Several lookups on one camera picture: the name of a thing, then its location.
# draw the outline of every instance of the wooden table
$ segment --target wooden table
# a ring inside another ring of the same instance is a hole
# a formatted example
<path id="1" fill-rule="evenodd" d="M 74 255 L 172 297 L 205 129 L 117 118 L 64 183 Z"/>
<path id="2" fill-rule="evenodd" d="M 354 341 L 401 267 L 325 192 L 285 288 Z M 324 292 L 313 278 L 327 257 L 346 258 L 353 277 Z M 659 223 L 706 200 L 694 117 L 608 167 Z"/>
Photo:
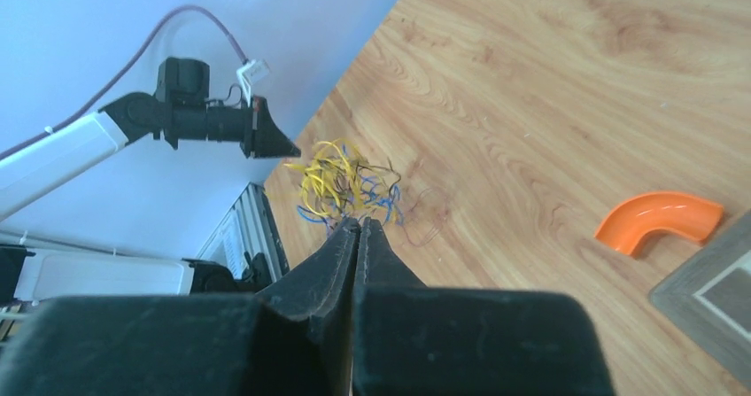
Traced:
<path id="1" fill-rule="evenodd" d="M 744 388 L 647 301 L 697 247 L 639 260 L 592 238 L 648 190 L 751 207 L 751 0 L 400 0 L 298 139 L 345 136 L 404 175 L 427 284 L 562 291 L 597 326 L 621 394 Z M 292 266 L 325 238 L 298 178 L 266 182 Z M 438 197 L 443 191 L 448 194 Z"/>

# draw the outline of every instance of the cable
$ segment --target cable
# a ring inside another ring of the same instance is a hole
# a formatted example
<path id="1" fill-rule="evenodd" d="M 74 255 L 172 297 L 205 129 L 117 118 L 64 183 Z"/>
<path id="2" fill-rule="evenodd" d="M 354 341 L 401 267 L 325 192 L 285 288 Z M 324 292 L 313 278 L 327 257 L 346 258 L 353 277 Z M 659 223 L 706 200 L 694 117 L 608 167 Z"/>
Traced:
<path id="1" fill-rule="evenodd" d="M 203 8 L 201 6 L 197 6 L 194 4 L 185 4 L 183 6 L 179 6 L 173 9 L 172 11 L 168 12 L 167 15 L 165 15 L 157 23 L 157 25 L 152 29 L 151 33 L 149 33 L 149 35 L 146 37 L 146 40 L 143 41 L 143 44 L 141 45 L 141 47 L 138 49 L 135 55 L 133 55 L 133 57 L 127 62 L 127 64 L 123 66 L 122 69 L 120 69 L 120 71 L 117 74 L 115 74 L 114 77 L 112 77 L 112 79 L 109 82 L 107 82 L 107 84 L 105 84 L 105 86 L 101 88 L 93 97 L 91 97 L 91 99 L 89 99 L 89 101 L 87 101 L 86 104 L 84 104 L 78 111 L 76 111 L 73 115 L 71 115 L 67 119 L 56 124 L 55 126 L 52 126 L 50 131 L 45 131 L 45 132 L 40 133 L 39 135 L 30 137 L 26 141 L 20 144 L 17 144 L 3 152 L 0 152 L 0 160 L 10 157 L 16 152 L 21 151 L 24 148 L 27 148 L 29 145 L 36 144 L 37 142 L 41 141 L 45 137 L 49 136 L 50 134 L 54 132 L 59 132 L 63 128 L 70 126 L 74 121 L 80 119 L 80 117 L 82 117 L 83 114 L 85 114 L 94 103 L 96 103 L 105 93 L 107 93 L 107 91 L 109 91 L 112 88 L 112 86 L 114 86 L 115 83 L 117 83 L 120 80 L 120 78 L 122 78 L 122 76 L 125 75 L 125 73 L 127 73 L 130 70 L 133 64 L 135 64 L 136 61 L 138 61 L 138 59 L 141 58 L 143 53 L 146 51 L 146 48 L 149 47 L 151 42 L 154 40 L 154 37 L 157 36 L 157 33 L 159 32 L 159 30 L 161 30 L 161 28 L 165 26 L 165 24 L 169 20 L 171 20 L 175 15 L 178 15 L 186 11 L 200 12 L 203 15 L 205 15 L 208 19 L 210 19 L 216 25 L 216 27 L 218 27 L 219 30 L 221 30 L 221 32 L 224 33 L 224 35 L 227 37 L 227 39 L 229 40 L 229 44 L 232 45 L 232 49 L 240 58 L 240 61 L 243 64 L 248 62 L 249 60 L 248 57 L 245 55 L 245 52 L 243 52 L 243 48 L 240 47 L 240 44 L 237 42 L 235 37 L 229 32 L 229 30 L 227 30 L 226 27 L 224 27 L 224 24 L 222 24 L 221 21 L 219 21 L 219 19 L 216 18 L 211 12 L 209 12 L 206 8 Z"/>

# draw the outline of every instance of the wood grain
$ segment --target wood grain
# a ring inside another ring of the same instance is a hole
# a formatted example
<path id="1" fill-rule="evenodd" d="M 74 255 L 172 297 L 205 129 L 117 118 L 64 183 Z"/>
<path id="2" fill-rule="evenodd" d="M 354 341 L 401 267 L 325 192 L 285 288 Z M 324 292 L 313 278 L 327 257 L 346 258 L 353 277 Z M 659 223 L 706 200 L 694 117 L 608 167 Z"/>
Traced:
<path id="1" fill-rule="evenodd" d="M 577 298 L 621 394 L 744 394 L 647 300 L 696 246 L 633 260 L 592 233 L 648 190 L 751 206 L 749 42 L 751 0 L 400 0 L 298 144 L 390 159 L 407 209 L 434 189 L 387 230 L 427 284 Z M 297 185 L 285 167 L 266 182 L 292 266 L 325 238 Z"/>

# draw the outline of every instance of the orange curved object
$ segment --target orange curved object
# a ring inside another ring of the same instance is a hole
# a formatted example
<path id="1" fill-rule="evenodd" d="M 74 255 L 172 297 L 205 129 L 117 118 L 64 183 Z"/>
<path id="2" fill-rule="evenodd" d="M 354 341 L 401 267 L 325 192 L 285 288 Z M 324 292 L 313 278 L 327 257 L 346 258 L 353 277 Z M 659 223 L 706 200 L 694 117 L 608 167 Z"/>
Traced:
<path id="1" fill-rule="evenodd" d="M 722 217 L 723 207 L 708 199 L 675 191 L 648 192 L 614 208 L 594 237 L 637 257 L 647 237 L 655 232 L 673 233 L 703 245 Z"/>

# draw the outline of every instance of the robotic arm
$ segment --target robotic arm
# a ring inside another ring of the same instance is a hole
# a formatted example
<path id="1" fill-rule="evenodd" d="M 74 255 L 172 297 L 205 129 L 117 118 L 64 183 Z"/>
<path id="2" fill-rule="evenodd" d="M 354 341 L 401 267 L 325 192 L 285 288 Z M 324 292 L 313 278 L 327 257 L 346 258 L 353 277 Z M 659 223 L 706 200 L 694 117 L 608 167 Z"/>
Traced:
<path id="1" fill-rule="evenodd" d="M 168 58 L 154 95 L 127 94 L 0 160 L 0 221 L 149 134 L 163 134 L 175 149 L 181 139 L 231 141 L 246 158 L 300 156 L 274 124 L 265 98 L 234 108 L 208 101 L 208 92 L 209 65 Z"/>

